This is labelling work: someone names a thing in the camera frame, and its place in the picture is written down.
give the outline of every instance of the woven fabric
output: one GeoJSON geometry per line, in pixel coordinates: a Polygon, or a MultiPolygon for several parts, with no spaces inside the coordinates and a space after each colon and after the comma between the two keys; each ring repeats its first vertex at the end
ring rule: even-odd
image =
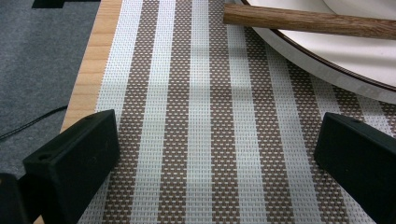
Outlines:
{"type": "Polygon", "coordinates": [[[120,162],[79,223],[373,223],[313,152],[325,112],[396,136],[396,106],[307,74],[223,4],[124,0],[97,105],[120,162]]]}

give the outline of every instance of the placemat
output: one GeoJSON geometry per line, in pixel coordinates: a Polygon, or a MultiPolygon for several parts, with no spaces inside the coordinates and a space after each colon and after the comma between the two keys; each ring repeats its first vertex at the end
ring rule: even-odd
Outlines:
{"type": "Polygon", "coordinates": [[[396,136],[396,106],[288,62],[224,1],[124,0],[96,110],[121,158],[79,223],[372,223],[313,158],[325,112],[396,136]]]}

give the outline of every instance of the wooden utensil handle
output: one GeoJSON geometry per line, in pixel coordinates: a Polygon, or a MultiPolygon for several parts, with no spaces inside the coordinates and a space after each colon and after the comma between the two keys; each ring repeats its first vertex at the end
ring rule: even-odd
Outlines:
{"type": "Polygon", "coordinates": [[[396,39],[396,21],[225,4],[224,23],[330,35],[396,39]]]}

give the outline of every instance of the white bowl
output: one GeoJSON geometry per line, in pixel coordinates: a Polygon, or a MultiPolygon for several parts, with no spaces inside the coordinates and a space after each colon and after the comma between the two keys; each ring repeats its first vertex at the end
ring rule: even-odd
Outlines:
{"type": "Polygon", "coordinates": [[[396,0],[323,0],[336,14],[396,20],[396,0]]]}

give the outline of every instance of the gray carpet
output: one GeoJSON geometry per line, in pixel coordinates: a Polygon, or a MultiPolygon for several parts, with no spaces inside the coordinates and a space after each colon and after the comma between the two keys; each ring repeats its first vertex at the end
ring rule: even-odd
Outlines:
{"type": "MultiPolygon", "coordinates": [[[[68,104],[99,6],[33,2],[0,1],[0,135],[68,104]]],[[[64,113],[0,140],[0,173],[22,176],[21,160],[59,133],[64,113]]]]}

